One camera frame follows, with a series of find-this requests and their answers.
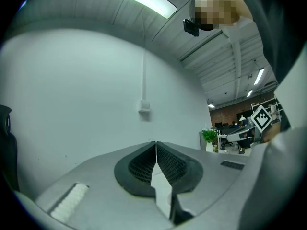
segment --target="black camera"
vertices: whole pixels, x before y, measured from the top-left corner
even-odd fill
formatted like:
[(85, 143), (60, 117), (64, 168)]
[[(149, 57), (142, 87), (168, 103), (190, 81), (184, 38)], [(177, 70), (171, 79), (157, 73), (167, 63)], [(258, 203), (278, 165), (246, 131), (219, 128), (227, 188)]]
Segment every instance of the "black camera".
[(183, 28), (187, 33), (190, 33), (193, 36), (199, 36), (200, 35), (200, 31), (199, 31), (198, 27), (191, 20), (184, 19), (183, 20)]

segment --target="dark clothing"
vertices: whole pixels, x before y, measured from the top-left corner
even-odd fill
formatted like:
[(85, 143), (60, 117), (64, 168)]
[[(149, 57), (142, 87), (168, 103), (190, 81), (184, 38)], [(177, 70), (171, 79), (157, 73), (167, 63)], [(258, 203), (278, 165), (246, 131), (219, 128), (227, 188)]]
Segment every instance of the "dark clothing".
[[(263, 53), (281, 83), (306, 41), (303, 12), (305, 0), (244, 0), (258, 27)], [(281, 131), (289, 128), (282, 116)]]

